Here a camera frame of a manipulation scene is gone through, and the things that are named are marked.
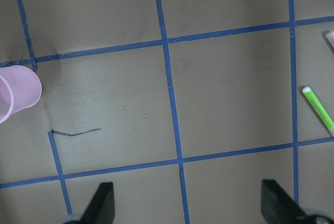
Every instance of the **pink wastebasket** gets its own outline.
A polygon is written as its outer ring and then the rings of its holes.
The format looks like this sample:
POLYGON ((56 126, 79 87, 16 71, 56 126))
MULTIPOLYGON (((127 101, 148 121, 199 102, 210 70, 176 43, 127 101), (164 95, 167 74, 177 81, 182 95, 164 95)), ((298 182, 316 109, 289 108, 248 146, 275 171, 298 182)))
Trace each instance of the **pink wastebasket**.
POLYGON ((0 123, 35 105, 42 94, 38 76, 25 66, 0 68, 0 123))

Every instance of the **floor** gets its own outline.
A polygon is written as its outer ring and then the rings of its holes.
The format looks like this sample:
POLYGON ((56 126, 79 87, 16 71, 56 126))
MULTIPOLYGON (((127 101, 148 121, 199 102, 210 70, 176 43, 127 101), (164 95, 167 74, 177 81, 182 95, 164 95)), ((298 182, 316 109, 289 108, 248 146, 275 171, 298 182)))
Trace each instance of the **floor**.
POLYGON ((262 179, 334 218, 301 93, 334 116, 333 0, 0 1, 0 67, 43 86, 0 125, 1 223, 57 223, 106 181, 115 224, 265 223, 262 179))

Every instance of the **pink mesh cup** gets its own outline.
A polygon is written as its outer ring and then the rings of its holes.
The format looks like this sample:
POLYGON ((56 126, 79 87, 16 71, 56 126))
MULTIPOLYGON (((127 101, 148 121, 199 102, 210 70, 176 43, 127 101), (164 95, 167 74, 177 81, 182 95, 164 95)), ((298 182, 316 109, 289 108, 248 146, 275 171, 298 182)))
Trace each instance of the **pink mesh cup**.
POLYGON ((25 66, 0 68, 0 123, 35 105, 42 94, 38 76, 25 66))

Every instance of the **green highlighter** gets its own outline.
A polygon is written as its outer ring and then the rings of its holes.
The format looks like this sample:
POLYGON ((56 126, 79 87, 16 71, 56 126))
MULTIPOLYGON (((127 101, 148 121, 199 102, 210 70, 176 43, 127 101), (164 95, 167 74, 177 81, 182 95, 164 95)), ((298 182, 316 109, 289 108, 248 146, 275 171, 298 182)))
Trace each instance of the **green highlighter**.
POLYGON ((304 87, 303 88, 303 94, 313 107, 314 111, 319 115, 320 119, 323 121, 325 126, 328 128, 332 136, 334 136, 334 122, 329 116, 329 114, 326 112, 324 106, 320 103, 318 98, 313 93, 312 89, 310 87, 304 87))

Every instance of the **blue tape line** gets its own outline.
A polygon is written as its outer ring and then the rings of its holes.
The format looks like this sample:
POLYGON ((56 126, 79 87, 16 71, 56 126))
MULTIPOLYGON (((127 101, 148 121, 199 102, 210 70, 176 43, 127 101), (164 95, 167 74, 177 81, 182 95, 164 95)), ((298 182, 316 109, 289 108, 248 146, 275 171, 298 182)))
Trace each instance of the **blue tape line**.
POLYGON ((192 34, 192 35, 187 35, 187 36, 181 36, 177 38, 170 38, 168 39, 168 42, 169 44, 173 44, 173 43, 177 43, 181 41, 209 39, 209 38, 222 37, 222 36, 228 36, 228 35, 233 35, 233 34, 258 32, 258 31, 265 31, 265 30, 272 30, 272 29, 286 28, 286 27, 289 27, 289 22, 272 23, 272 24, 261 25, 261 26, 243 27, 243 28, 222 30, 222 31, 216 31, 216 32, 198 33, 198 34, 192 34))
POLYGON ((178 160, 178 165, 179 165, 179 177, 180 177, 181 195, 182 195, 182 203, 183 203, 183 213, 184 213, 185 224, 189 224, 190 219, 189 219, 187 192, 186 192, 186 184, 185 184, 184 169, 183 169, 184 159, 182 157, 180 130, 178 127, 177 109, 176 109, 175 94, 174 94, 174 87, 173 87, 171 60, 170 60, 170 55, 169 55, 167 31, 166 31, 166 26, 165 26, 165 21, 164 21, 164 15, 162 11, 161 0, 156 0, 156 6, 157 6, 157 12, 158 12, 160 32, 161 32, 163 55, 165 59, 165 72, 166 72, 166 78, 167 78, 168 93, 169 93, 171 111, 172 111, 176 154, 177 154, 177 160, 178 160))
POLYGON ((305 26, 305 25, 312 25, 312 24, 333 22, 333 21, 334 21, 334 16, 327 16, 327 17, 297 20, 295 24, 296 26, 305 26))
POLYGON ((8 61, 0 63, 0 67, 14 66, 14 65, 31 65, 31 60, 18 60, 18 61, 8 61))
POLYGON ((29 185, 29 184, 36 184, 36 183, 42 183, 42 182, 47 182, 47 181, 57 181, 57 180, 59 180, 59 176, 48 176, 48 177, 43 177, 43 178, 2 183, 0 184, 0 188, 24 186, 24 185, 29 185))
POLYGON ((328 142, 334 142, 334 138, 331 137, 331 138, 305 140, 303 142, 298 142, 298 146, 302 147, 302 146, 309 146, 309 145, 322 144, 328 142))
MULTIPOLYGON (((328 143, 328 142, 334 142, 334 138, 332 137, 332 138, 305 140, 302 142, 298 142, 298 146, 317 145, 317 144, 328 143)), ((286 149, 286 148, 292 148, 292 147, 293 147, 293 143, 287 143, 287 144, 279 144, 279 145, 266 146, 266 147, 243 149, 243 150, 237 150, 237 151, 228 151, 228 152, 221 152, 218 154, 188 157, 188 158, 184 158, 184 162, 194 162, 194 161, 201 161, 201 160, 210 160, 210 159, 218 159, 218 158, 224 158, 224 157, 239 156, 239 155, 248 155, 248 154, 255 154, 258 152, 274 151, 274 150, 286 149)), ((168 165, 174 165, 174 164, 179 164, 179 160, 178 159, 165 160, 165 161, 129 165, 129 166, 117 167, 117 168, 108 168, 108 169, 93 170, 93 171, 87 171, 87 172, 72 173, 68 175, 63 175, 63 178, 67 180, 67 179, 93 176, 93 175, 99 175, 99 174, 123 172, 123 171, 130 171, 130 170, 137 170, 137 169, 144 169, 144 168, 162 167, 162 166, 168 166, 168 165)), ((56 180, 60 180, 59 176, 48 176, 48 177, 37 178, 37 179, 29 179, 29 180, 23 180, 23 181, 2 183, 0 184, 0 188, 23 186, 23 185, 42 183, 42 182, 48 182, 48 181, 56 181, 56 180)))
POLYGON ((294 0, 289 0, 290 23, 290 61, 291 61, 291 101, 292 101, 292 143, 293 143, 293 195, 299 202, 299 165, 298 165, 298 130, 297 130, 297 70, 294 0))
POLYGON ((218 158, 239 156, 239 155, 249 155, 249 154, 255 154, 257 152, 274 151, 274 150, 286 149, 286 148, 291 148, 291 147, 293 147, 293 144, 287 143, 287 144, 279 144, 279 145, 273 145, 273 146, 267 146, 267 147, 256 147, 256 148, 242 149, 242 150, 237 150, 237 151, 220 152, 217 154, 188 157, 184 159, 184 162, 211 160, 211 159, 218 159, 218 158))
POLYGON ((64 178, 73 179, 73 178, 78 178, 78 177, 87 177, 87 176, 106 174, 106 173, 117 173, 117 172, 124 172, 124 171, 144 169, 144 168, 162 167, 162 166, 168 166, 168 165, 174 165, 174 164, 178 164, 178 160, 164 160, 164 161, 129 165, 129 166, 123 166, 123 167, 117 167, 117 168, 106 168, 106 169, 92 170, 92 171, 87 171, 87 172, 71 173, 71 174, 64 175, 64 178))
POLYGON ((39 62, 46 62, 46 61, 55 61, 55 60, 63 60, 65 58, 74 58, 74 57, 83 57, 89 55, 96 55, 96 54, 103 54, 103 53, 112 53, 112 52, 119 52, 125 50, 132 50, 138 48, 149 48, 151 46, 161 45, 161 40, 153 40, 153 41, 146 41, 146 42, 139 42, 133 44, 126 44, 126 45, 117 45, 117 46, 108 46, 106 48, 96 48, 96 49, 89 49, 89 50, 82 50, 76 52, 69 52, 64 54, 53 54, 47 56, 37 57, 36 61, 39 62))
POLYGON ((30 56, 32 69, 33 69, 34 72, 36 72, 37 71, 37 63, 36 63, 35 54, 34 54, 33 48, 32 48, 32 42, 31 42, 31 37, 30 37, 30 33, 29 33, 26 11, 25 11, 25 8, 23 6, 23 1, 22 0, 17 0, 17 5, 18 5, 18 8, 19 8, 19 12, 20 12, 23 31, 24 31, 25 37, 26 37, 26 43, 27 43, 27 48, 28 48, 28 52, 29 52, 29 56, 30 56))
POLYGON ((61 182, 61 187, 62 187, 62 191, 63 191, 66 210, 67 210, 67 213, 69 215, 71 215, 72 214, 71 203, 70 203, 69 197, 68 197, 65 178, 64 178, 64 175, 63 175, 63 169, 62 169, 61 161, 59 159, 57 145, 56 145, 56 141, 54 139, 54 134, 52 132, 48 132, 47 135, 49 136, 54 162, 56 164, 56 169, 57 169, 57 172, 58 172, 59 180, 61 182))

